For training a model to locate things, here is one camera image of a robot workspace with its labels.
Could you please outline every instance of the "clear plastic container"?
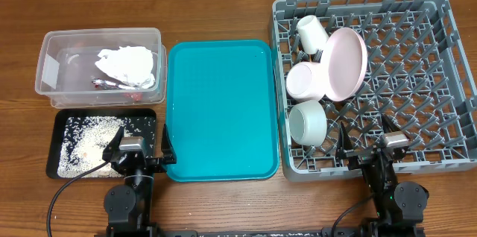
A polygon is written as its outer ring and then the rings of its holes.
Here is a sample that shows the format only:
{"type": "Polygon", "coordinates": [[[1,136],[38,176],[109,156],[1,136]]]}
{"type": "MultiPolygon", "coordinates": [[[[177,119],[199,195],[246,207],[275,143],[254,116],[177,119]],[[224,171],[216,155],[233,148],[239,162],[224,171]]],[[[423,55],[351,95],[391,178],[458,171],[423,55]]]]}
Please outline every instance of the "clear plastic container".
{"type": "Polygon", "coordinates": [[[52,31],[45,35],[37,66],[35,90],[56,108],[158,104],[165,98],[167,57],[156,28],[105,28],[52,31]],[[118,80],[99,70],[95,62],[102,49],[144,46],[153,52],[151,88],[101,90],[94,78],[118,80]]]}

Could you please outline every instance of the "wood grain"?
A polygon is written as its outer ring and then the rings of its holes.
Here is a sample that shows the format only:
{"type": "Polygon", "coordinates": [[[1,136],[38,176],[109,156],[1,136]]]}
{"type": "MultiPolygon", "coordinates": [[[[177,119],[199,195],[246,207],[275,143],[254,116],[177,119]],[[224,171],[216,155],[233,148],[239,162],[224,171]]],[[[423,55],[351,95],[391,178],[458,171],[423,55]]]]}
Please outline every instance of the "wood grain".
{"type": "MultiPolygon", "coordinates": [[[[38,54],[47,32],[155,27],[168,50],[191,40],[268,41],[273,1],[0,0],[0,236],[46,236],[46,211],[63,184],[45,175],[57,110],[34,91],[38,54]]],[[[450,2],[477,76],[477,0],[450,2]]],[[[165,104],[152,107],[158,124],[163,124],[165,104]]],[[[477,169],[400,179],[418,182],[431,193],[424,223],[428,236],[476,235],[477,169]]],[[[102,232],[107,225],[104,194],[120,183],[81,180],[67,188],[54,208],[54,235],[102,232]]],[[[332,225],[366,194],[361,179],[291,183],[281,169],[269,180],[243,182],[174,183],[157,175],[153,219],[166,230],[311,230],[332,225]]],[[[357,225],[373,213],[368,205],[342,224],[357,225]]]]}

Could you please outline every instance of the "white cup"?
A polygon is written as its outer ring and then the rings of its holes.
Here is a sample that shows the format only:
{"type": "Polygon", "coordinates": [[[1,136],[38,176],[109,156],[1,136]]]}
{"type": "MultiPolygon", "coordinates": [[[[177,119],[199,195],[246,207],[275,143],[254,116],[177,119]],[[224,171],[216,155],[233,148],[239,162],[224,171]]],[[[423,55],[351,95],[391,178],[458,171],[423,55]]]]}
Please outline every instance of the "white cup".
{"type": "Polygon", "coordinates": [[[328,73],[323,65],[312,62],[301,62],[290,69],[286,77],[288,94],[299,102],[320,100],[325,95],[328,84],[328,73]]]}
{"type": "Polygon", "coordinates": [[[300,35],[301,45],[307,54],[316,54],[318,50],[324,49],[329,37],[316,16],[309,15],[303,17],[297,23],[297,30],[300,35]]]}
{"type": "Polygon", "coordinates": [[[288,117],[291,138],[300,145],[320,146],[326,137],[326,115],[315,100],[300,103],[291,108],[288,117]]]}

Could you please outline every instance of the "white napkin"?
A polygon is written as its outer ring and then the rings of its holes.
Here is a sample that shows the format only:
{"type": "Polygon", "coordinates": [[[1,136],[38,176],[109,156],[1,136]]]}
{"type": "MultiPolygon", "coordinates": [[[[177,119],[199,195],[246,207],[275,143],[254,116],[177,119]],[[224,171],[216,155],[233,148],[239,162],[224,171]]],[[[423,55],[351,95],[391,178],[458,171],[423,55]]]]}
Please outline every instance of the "white napkin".
{"type": "Polygon", "coordinates": [[[101,58],[95,65],[106,75],[122,83],[150,88],[154,85],[151,74],[154,66],[152,52],[145,47],[119,47],[119,50],[103,49],[98,56],[101,58]]]}

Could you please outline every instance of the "dish rack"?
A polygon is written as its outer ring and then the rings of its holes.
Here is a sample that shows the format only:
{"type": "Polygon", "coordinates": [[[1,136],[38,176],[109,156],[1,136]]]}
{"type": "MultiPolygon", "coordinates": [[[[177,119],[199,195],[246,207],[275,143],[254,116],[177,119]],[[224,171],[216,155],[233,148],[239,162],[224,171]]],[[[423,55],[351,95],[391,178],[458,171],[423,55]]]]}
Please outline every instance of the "dish rack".
{"type": "Polygon", "coordinates": [[[397,173],[465,171],[477,166],[476,85],[449,0],[276,0],[271,47],[277,85],[282,164],[291,181],[361,175],[335,158],[343,122],[354,147],[382,141],[381,114],[411,137],[397,173]],[[321,100],[328,128],[324,143],[302,146],[290,137],[288,114],[297,103],[285,79],[300,61],[319,62],[301,48],[296,26],[314,14],[328,34],[348,27],[367,45],[368,67],[356,96],[321,100]]]}

